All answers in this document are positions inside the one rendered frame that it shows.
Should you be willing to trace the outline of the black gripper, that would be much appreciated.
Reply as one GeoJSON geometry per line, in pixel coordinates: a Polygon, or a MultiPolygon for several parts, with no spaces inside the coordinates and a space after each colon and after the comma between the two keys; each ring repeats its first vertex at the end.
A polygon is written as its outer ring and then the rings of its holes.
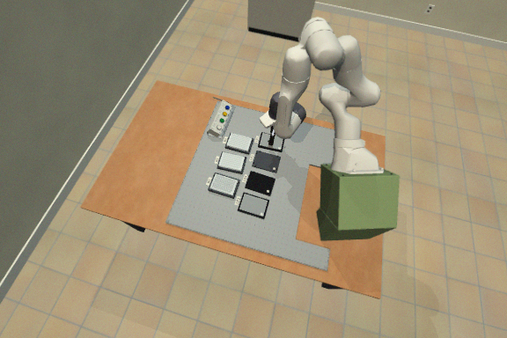
{"type": "Polygon", "coordinates": [[[271,130],[270,130],[270,138],[268,140],[268,147],[269,148],[273,148],[273,144],[274,144],[274,139],[275,139],[275,131],[273,129],[273,126],[271,127],[271,130]]]}

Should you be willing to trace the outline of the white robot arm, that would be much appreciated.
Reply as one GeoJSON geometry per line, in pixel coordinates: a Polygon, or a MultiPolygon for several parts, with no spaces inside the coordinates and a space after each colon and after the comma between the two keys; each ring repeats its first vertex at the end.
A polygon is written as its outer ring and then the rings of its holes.
{"type": "Polygon", "coordinates": [[[269,110],[260,118],[267,129],[288,139],[306,117],[297,103],[309,83],[311,64],[317,70],[333,70],[336,83],[325,84],[319,100],[334,119],[334,155],[330,168],[349,174],[383,173],[377,157],[368,151],[361,139],[361,122],[347,107],[369,107],[380,99],[380,89],[362,71],[361,50],[356,38],[343,35],[338,39],[323,18],[311,18],[298,38],[299,44],[289,48],[283,60],[281,90],[275,93],[269,110]]]}

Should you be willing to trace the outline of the beige operator button panel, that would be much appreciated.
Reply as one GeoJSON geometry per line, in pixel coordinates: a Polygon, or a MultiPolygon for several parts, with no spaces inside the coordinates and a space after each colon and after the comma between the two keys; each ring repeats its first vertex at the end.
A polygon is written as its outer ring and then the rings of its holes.
{"type": "Polygon", "coordinates": [[[207,130],[208,136],[214,136],[220,139],[222,138],[232,113],[231,108],[232,105],[229,104],[228,101],[221,100],[207,130]]]}

